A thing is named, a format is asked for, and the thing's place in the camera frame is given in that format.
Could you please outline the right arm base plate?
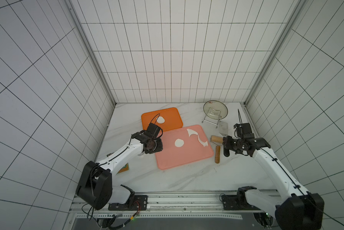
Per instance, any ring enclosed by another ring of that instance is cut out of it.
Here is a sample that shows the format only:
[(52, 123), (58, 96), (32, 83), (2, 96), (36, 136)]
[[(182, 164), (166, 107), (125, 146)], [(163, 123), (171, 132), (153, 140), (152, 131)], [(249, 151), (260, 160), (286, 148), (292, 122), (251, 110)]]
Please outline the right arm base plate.
[(256, 190), (256, 187), (245, 186), (240, 187), (236, 195), (220, 194), (220, 201), (223, 204), (224, 210), (240, 211), (240, 210), (260, 210), (259, 208), (248, 204), (245, 196), (245, 192), (248, 190)]

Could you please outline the white dough trim strip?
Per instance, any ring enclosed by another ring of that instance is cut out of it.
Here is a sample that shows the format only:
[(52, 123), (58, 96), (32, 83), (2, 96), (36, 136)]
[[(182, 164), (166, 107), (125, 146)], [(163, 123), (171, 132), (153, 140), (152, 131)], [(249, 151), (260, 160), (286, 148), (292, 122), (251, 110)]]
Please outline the white dough trim strip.
[(189, 137), (192, 136), (192, 135), (196, 135), (197, 138), (198, 138), (199, 143), (200, 143), (202, 146), (204, 146), (204, 147), (207, 147), (207, 146), (208, 146), (208, 142), (207, 142), (207, 141), (206, 141), (206, 142), (203, 142), (203, 141), (200, 139), (200, 136), (199, 136), (199, 134), (198, 134), (196, 131), (194, 131), (194, 130), (188, 128), (188, 129), (187, 129), (187, 132), (188, 132), (188, 136), (189, 136)]

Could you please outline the pink silicone mat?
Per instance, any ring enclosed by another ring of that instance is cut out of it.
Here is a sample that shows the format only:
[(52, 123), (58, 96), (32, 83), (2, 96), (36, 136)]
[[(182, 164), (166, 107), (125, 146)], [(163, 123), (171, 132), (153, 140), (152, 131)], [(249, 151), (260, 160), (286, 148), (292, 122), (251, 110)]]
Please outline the pink silicone mat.
[[(202, 146), (196, 135), (188, 136), (187, 129), (196, 131), (203, 142), (208, 142), (208, 146)], [(175, 146), (177, 139), (184, 140), (184, 146)], [(167, 170), (182, 165), (198, 162), (214, 155), (214, 151), (209, 144), (208, 138), (200, 125), (187, 126), (165, 132), (161, 137), (163, 150), (155, 154), (157, 166), (160, 170)]]

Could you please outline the black handled metal scraper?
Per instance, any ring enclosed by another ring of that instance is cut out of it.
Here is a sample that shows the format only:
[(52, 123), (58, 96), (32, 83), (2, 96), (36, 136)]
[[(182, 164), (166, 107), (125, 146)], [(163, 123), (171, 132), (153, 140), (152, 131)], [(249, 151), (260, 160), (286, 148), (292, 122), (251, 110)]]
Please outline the black handled metal scraper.
[[(219, 130), (219, 133), (224, 137), (226, 138), (228, 136), (228, 123), (227, 122), (223, 122), (223, 121), (220, 121), (219, 122), (219, 125), (218, 125), (218, 130)], [(229, 149), (227, 149), (225, 146), (223, 146), (223, 154), (225, 157), (229, 157), (230, 156), (230, 151)]]

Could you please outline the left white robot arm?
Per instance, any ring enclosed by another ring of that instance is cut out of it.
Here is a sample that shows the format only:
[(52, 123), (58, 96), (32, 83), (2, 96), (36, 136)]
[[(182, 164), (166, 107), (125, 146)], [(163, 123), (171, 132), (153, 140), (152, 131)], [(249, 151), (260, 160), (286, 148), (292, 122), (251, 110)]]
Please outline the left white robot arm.
[(124, 146), (104, 160), (88, 162), (83, 168), (75, 195), (95, 210), (107, 204), (131, 209), (135, 202), (135, 192), (115, 182), (114, 176), (134, 157), (162, 151), (162, 135), (161, 127), (149, 123), (146, 130), (132, 134)]

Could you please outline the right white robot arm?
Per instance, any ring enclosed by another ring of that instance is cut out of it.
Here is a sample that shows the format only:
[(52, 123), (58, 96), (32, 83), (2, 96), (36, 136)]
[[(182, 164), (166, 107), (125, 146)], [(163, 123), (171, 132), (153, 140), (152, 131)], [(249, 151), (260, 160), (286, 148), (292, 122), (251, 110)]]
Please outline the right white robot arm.
[(222, 138), (223, 154), (230, 152), (253, 158), (276, 187), (279, 197), (272, 197), (253, 186), (240, 187), (236, 195), (223, 201), (233, 201), (239, 209), (257, 208), (275, 219), (283, 230), (319, 230), (322, 227), (324, 200), (311, 193), (287, 170), (270, 144), (256, 138), (249, 123), (235, 124), (234, 135)]

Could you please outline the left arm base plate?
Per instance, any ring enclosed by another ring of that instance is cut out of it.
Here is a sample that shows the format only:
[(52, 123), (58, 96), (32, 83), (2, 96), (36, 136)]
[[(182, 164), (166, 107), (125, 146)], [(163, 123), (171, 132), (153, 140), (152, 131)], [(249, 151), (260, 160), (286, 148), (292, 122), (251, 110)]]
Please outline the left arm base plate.
[(133, 195), (125, 204), (109, 204), (109, 211), (144, 211), (147, 209), (147, 195)]

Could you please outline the wooden dough roller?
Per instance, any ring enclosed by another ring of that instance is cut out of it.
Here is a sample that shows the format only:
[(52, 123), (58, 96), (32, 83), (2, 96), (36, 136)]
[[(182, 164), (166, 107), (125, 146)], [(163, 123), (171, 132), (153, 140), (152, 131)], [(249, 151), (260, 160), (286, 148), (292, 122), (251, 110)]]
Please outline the wooden dough roller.
[(216, 146), (215, 149), (215, 163), (219, 164), (221, 160), (221, 146), (223, 144), (223, 137), (211, 136), (211, 141), (213, 145)]

